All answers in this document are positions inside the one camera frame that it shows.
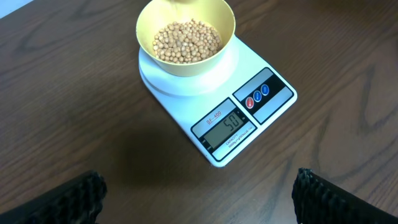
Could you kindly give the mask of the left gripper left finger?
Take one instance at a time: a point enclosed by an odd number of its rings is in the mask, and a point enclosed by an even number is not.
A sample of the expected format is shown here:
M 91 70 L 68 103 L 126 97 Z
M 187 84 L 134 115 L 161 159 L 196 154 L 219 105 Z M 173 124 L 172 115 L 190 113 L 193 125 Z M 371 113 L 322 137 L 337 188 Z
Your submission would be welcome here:
M 95 224 L 107 194 L 104 178 L 90 170 L 1 214 L 3 224 Z

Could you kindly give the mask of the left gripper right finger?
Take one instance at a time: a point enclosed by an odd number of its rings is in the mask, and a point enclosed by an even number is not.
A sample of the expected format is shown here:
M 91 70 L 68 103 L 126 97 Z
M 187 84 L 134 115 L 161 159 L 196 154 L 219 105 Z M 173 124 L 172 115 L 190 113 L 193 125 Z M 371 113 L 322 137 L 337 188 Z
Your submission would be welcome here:
M 301 224 L 397 224 L 397 217 L 300 168 L 292 200 Z

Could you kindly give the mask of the yellow measuring scoop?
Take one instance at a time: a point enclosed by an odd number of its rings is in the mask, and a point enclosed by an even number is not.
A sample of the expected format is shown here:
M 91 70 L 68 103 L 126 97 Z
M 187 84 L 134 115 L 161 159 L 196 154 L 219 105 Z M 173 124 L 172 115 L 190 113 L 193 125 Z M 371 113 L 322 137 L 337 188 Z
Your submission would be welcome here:
M 173 4 L 193 4 L 198 0 L 169 0 Z

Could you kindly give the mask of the white digital kitchen scale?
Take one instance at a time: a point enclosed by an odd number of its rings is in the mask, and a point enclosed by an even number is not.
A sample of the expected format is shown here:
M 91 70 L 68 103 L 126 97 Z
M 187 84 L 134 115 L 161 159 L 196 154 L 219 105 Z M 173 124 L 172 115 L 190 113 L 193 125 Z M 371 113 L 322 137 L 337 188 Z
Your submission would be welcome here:
M 139 71 L 145 86 L 192 143 L 223 167 L 297 100 L 297 92 L 237 37 L 206 73 L 178 77 L 161 69 L 144 50 Z

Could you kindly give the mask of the soybeans in yellow bowl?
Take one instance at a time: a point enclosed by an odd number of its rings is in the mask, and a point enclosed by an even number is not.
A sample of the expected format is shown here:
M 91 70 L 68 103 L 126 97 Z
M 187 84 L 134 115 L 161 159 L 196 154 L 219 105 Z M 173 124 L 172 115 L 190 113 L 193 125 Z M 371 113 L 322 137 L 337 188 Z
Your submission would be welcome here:
M 174 64 L 197 63 L 222 49 L 221 36 L 211 25 L 191 19 L 159 29 L 152 41 L 156 58 Z

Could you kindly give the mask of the pale yellow bowl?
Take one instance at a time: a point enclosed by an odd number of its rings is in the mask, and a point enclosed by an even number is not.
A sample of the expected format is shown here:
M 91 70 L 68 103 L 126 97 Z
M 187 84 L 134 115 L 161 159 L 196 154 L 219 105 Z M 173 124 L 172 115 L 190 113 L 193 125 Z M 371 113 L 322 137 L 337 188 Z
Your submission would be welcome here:
M 174 21 L 186 22 L 190 19 L 206 22 L 221 36 L 222 49 L 214 56 L 197 63 L 174 64 L 155 57 L 152 41 L 159 29 Z M 139 14 L 136 24 L 136 37 L 142 50 L 166 72 L 193 77 L 213 68 L 223 57 L 234 37 L 236 19 L 234 12 L 225 0 L 198 0 L 193 4 L 173 4 L 167 0 L 152 0 Z

